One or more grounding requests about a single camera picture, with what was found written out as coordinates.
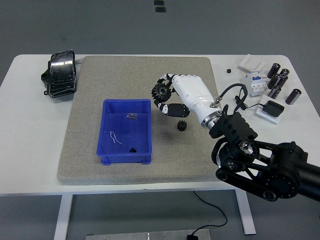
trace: table leg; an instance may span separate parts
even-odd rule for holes
[[[67,237],[72,199],[72,194],[62,195],[58,220],[56,222],[54,233],[54,240],[65,240]]]
[[[239,206],[244,234],[256,234],[255,224],[251,215],[247,193],[241,189],[236,189],[235,195]]]

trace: gray floor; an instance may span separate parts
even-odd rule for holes
[[[0,83],[15,56],[68,49],[76,54],[285,55],[320,113],[318,0],[165,0],[167,13],[155,13],[153,2],[0,1]],[[233,191],[201,195],[229,217],[226,226],[211,231],[212,239],[319,239],[320,203],[314,200],[297,196],[271,203],[249,194],[257,235],[244,236]],[[0,197],[0,239],[53,239],[60,198]],[[192,229],[220,220],[190,192],[75,196],[68,239]]]

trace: black gear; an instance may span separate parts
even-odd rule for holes
[[[154,100],[164,103],[171,97],[171,89],[165,83],[157,83],[151,91]]]
[[[178,121],[177,128],[180,132],[183,132],[187,129],[187,122],[184,120]]]

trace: black capacitor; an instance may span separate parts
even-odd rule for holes
[[[285,103],[289,105],[294,104],[300,95],[301,95],[301,91],[299,89],[297,88],[293,89],[290,95],[286,98]]]
[[[268,79],[271,79],[281,68],[279,63],[274,63],[272,64],[272,67],[270,68],[270,71],[268,72],[268,74],[266,75],[268,77]]]
[[[278,83],[275,85],[282,88],[285,85],[287,80],[288,80],[288,75],[280,74],[280,79],[279,79]]]
[[[273,88],[271,89],[271,92],[268,94],[268,97],[272,99],[276,99],[280,91],[281,91],[281,87],[273,86]]]
[[[268,85],[267,85],[268,89],[272,89],[274,85],[278,84],[279,81],[280,81],[280,74],[276,73],[268,82]]]
[[[290,71],[286,68],[283,68],[280,72],[281,75],[288,75],[290,73]]]

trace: robotic arm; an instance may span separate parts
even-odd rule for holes
[[[218,103],[236,86],[241,87],[244,97],[233,114],[228,115],[228,105],[221,109]],[[183,104],[165,103],[172,92],[180,96]],[[219,180],[268,201],[297,194],[320,201],[320,167],[307,163],[307,152],[294,141],[273,144],[255,140],[258,134],[237,112],[248,94],[245,85],[233,84],[214,100],[199,76],[168,73],[158,80],[151,94],[155,105],[165,115],[185,118],[195,112],[210,136],[220,138],[211,154],[212,161],[219,166],[215,173]],[[270,150],[271,156],[262,155],[260,149]]]

